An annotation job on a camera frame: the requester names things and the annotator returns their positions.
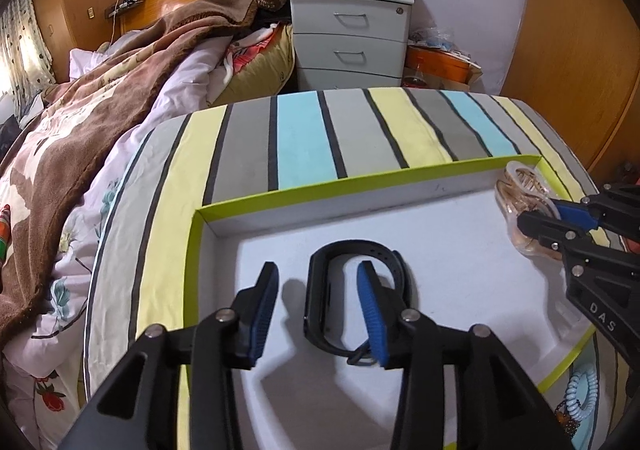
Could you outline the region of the black wristband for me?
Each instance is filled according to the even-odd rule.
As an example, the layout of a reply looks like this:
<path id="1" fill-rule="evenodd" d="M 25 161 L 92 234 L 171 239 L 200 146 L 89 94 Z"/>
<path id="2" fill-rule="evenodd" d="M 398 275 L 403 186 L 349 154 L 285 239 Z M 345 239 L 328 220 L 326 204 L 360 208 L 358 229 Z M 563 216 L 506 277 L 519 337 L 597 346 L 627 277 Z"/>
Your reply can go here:
<path id="1" fill-rule="evenodd" d="M 376 363 L 370 343 L 347 344 L 352 332 L 348 322 L 356 318 L 356 276 L 351 262 L 383 265 L 390 282 L 405 304 L 412 299 L 412 282 L 402 255 L 385 245 L 362 239 L 339 240 L 318 248 L 310 256 L 306 283 L 303 331 L 315 348 L 346 360 L 350 366 Z"/>

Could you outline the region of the brown fleece blanket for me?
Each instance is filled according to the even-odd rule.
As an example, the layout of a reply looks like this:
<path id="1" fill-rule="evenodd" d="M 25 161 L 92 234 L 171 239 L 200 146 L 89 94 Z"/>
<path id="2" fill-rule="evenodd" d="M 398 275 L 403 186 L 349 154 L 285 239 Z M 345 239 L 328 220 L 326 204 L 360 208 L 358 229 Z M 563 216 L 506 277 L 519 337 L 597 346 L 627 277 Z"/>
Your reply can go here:
<path id="1" fill-rule="evenodd" d="M 204 40 L 248 28 L 254 0 L 196 0 L 165 14 L 58 98 L 16 138 L 1 162 L 11 244 L 1 268 L 1 340 L 43 307 L 66 219 L 119 138 L 141 124 L 174 69 Z"/>

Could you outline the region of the striped tablecloth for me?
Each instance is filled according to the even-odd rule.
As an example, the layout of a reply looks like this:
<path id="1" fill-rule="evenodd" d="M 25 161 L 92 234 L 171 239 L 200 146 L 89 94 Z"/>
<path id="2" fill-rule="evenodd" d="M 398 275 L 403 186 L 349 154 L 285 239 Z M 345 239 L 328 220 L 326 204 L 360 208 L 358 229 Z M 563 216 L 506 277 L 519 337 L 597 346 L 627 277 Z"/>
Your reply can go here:
<path id="1" fill-rule="evenodd" d="M 265 353 L 234 380 L 249 449 L 384 449 L 401 375 L 350 366 L 303 333 L 307 267 L 323 245 L 398 251 L 412 302 L 458 329 L 486 323 L 594 449 L 620 420 L 628 369 L 564 297 L 562 266 L 512 245 L 495 199 L 504 166 L 530 166 L 564 199 L 596 188 L 526 103 L 434 89 L 340 89 L 263 98 L 157 126 L 116 191 L 94 266 L 84 378 L 96 392 L 153 323 L 190 326 L 252 285 L 265 262 L 280 291 Z"/>

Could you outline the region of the wooden door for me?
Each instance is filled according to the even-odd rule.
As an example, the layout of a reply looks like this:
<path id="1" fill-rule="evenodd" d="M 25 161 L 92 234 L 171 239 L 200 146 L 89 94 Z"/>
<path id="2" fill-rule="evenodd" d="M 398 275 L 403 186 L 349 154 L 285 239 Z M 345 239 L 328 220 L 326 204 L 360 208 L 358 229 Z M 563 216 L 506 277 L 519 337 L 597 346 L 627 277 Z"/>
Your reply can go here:
<path id="1" fill-rule="evenodd" d="M 639 28 L 623 0 L 527 0 L 501 92 L 537 111 L 598 184 L 639 163 Z"/>

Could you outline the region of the orange storage box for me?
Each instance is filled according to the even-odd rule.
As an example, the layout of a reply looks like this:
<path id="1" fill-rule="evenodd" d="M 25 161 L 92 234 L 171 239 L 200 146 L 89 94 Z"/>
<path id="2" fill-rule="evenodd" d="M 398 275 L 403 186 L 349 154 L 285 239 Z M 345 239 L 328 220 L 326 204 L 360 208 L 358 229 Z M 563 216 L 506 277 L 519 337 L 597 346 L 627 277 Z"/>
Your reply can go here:
<path id="1" fill-rule="evenodd" d="M 406 68 L 420 75 L 431 76 L 462 85 L 472 85 L 482 75 L 482 68 L 451 51 L 408 46 Z"/>

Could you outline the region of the grey bedside drawer cabinet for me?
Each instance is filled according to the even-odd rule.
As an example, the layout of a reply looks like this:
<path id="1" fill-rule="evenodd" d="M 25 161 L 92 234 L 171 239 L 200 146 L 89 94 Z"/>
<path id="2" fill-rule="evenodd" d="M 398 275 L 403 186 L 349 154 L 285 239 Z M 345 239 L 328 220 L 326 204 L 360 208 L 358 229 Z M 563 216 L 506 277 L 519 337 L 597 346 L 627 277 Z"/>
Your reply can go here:
<path id="1" fill-rule="evenodd" d="M 397 87 L 414 0 L 288 0 L 298 88 Z"/>

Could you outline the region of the yellow pillow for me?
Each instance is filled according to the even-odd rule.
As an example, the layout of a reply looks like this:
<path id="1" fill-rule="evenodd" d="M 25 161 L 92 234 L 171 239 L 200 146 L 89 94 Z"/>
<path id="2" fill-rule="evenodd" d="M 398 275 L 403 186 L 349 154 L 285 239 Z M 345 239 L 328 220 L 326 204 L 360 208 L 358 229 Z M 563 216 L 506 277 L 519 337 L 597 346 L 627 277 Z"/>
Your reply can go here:
<path id="1" fill-rule="evenodd" d="M 277 95 L 294 73 L 292 25 L 274 24 L 247 35 L 229 46 L 224 61 L 232 74 L 219 96 L 209 92 L 210 106 Z"/>

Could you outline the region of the patterned curtain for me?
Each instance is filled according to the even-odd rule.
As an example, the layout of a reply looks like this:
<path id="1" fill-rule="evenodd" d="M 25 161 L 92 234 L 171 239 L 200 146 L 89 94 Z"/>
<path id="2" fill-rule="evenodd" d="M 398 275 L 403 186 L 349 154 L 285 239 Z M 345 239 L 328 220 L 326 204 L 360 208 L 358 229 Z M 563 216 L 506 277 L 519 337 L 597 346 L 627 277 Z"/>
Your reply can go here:
<path id="1" fill-rule="evenodd" d="M 1 11 L 1 95 L 22 116 L 32 98 L 55 82 L 52 57 L 32 0 L 9 0 Z"/>

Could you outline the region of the red green folded cloth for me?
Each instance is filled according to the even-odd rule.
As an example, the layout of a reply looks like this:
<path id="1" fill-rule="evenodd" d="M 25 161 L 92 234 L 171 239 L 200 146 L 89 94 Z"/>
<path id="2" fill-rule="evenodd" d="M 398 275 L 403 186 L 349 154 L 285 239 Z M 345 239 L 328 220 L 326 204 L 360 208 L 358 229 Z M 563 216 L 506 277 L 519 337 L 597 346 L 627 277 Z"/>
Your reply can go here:
<path id="1" fill-rule="evenodd" d="M 0 212 L 0 262 L 4 264 L 11 241 L 11 207 L 6 204 Z"/>

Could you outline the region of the translucent pink hair claw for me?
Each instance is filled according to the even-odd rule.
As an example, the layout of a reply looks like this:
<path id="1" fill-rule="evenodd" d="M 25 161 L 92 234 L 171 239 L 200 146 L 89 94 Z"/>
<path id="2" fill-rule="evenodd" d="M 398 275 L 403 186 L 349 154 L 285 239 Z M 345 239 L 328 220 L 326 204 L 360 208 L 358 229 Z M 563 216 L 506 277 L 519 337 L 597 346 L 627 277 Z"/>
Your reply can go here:
<path id="1" fill-rule="evenodd" d="M 544 248 L 518 228 L 518 216 L 523 212 L 541 212 L 546 217 L 560 218 L 558 208 L 553 203 L 556 193 L 540 173 L 523 163 L 510 161 L 496 181 L 495 196 L 506 218 L 506 230 L 514 248 L 529 258 L 544 256 L 561 259 L 558 252 Z"/>

